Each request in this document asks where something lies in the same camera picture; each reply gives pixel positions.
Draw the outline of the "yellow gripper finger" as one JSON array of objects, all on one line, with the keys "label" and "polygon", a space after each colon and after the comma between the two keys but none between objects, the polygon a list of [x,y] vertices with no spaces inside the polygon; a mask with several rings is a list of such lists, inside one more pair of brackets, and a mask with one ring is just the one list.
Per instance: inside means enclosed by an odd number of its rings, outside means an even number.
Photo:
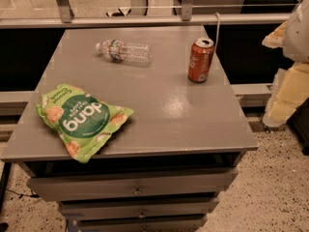
[{"label": "yellow gripper finger", "polygon": [[279,128],[309,98],[309,64],[294,63],[289,69],[279,69],[271,87],[263,123]]},{"label": "yellow gripper finger", "polygon": [[273,32],[265,36],[262,45],[269,48],[283,47],[284,33],[287,22],[283,22]]}]

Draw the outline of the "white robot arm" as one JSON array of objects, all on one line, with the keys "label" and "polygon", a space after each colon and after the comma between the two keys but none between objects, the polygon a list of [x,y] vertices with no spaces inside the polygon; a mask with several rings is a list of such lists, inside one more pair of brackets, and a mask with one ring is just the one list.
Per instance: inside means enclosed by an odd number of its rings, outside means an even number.
[{"label": "white robot arm", "polygon": [[267,35],[262,45],[283,49],[294,63],[280,69],[272,83],[263,123],[279,128],[309,98],[309,0],[303,0],[289,19]]}]

